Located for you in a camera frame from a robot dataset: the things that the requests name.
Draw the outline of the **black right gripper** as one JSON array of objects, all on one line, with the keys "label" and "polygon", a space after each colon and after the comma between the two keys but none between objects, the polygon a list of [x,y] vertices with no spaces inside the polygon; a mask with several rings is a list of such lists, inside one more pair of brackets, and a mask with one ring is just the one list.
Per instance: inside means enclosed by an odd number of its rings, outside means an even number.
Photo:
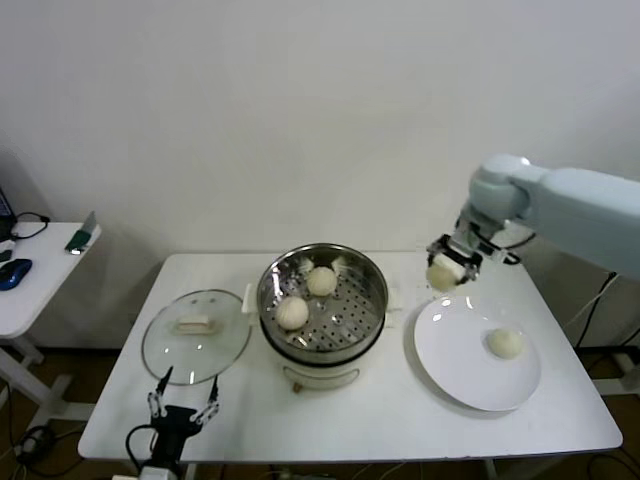
[{"label": "black right gripper", "polygon": [[453,260],[464,260],[461,284],[475,281],[482,265],[480,240],[474,232],[453,232],[446,239],[438,239],[427,247],[428,266],[442,266],[445,255]]}]

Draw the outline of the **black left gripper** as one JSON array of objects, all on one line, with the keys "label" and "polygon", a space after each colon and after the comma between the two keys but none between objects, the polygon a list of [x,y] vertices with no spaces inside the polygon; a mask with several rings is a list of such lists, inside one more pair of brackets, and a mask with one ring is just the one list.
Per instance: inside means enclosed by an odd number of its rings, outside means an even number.
[{"label": "black left gripper", "polygon": [[154,418],[151,426],[157,433],[150,464],[178,464],[186,441],[198,434],[198,424],[207,424],[220,409],[218,375],[214,377],[205,407],[198,413],[187,407],[166,407],[164,392],[172,372],[170,366],[156,388],[147,395],[150,415]]}]

